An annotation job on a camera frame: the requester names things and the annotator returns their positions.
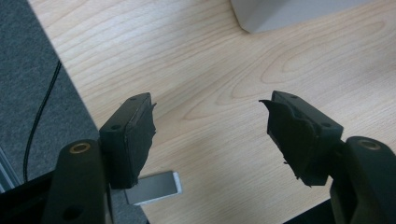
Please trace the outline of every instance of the carpeted floor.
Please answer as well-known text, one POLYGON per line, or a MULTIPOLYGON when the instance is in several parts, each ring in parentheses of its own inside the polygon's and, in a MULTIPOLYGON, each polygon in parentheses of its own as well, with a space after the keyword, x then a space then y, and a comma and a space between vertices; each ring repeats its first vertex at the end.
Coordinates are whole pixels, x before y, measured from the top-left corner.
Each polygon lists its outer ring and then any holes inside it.
MULTIPOLYGON (((58 61, 33 11, 24 0, 0 2, 0 148, 22 181, 22 162, 35 113, 58 61)), ((98 132, 62 69, 38 124, 29 159, 29 179, 54 169, 58 153, 72 141, 98 132)), ((116 223, 146 223, 140 207, 112 193, 116 223)))

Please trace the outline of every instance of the cord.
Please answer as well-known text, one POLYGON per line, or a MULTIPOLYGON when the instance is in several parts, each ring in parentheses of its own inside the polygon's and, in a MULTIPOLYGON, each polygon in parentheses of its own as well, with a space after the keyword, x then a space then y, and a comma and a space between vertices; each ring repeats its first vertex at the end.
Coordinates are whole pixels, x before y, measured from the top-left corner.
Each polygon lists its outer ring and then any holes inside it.
POLYGON ((41 106, 38 108, 37 113, 35 114, 35 122, 33 123, 32 130, 30 131, 29 134, 29 139, 27 140, 26 144, 26 149, 23 157, 23 180, 26 183, 28 181, 27 179, 27 165, 29 161, 29 153, 30 153, 30 147, 32 145, 33 137, 35 136, 35 129, 37 128, 37 124, 40 121, 41 114, 43 113, 44 107, 46 106, 46 103, 48 99, 50 98, 50 93, 52 91, 52 88, 55 84, 55 81, 58 77, 59 71, 61 70, 62 64, 61 61, 58 60, 58 63, 56 64, 55 71, 52 75, 52 80, 50 81, 49 88, 47 89, 46 96, 44 97, 43 101, 41 102, 41 106))

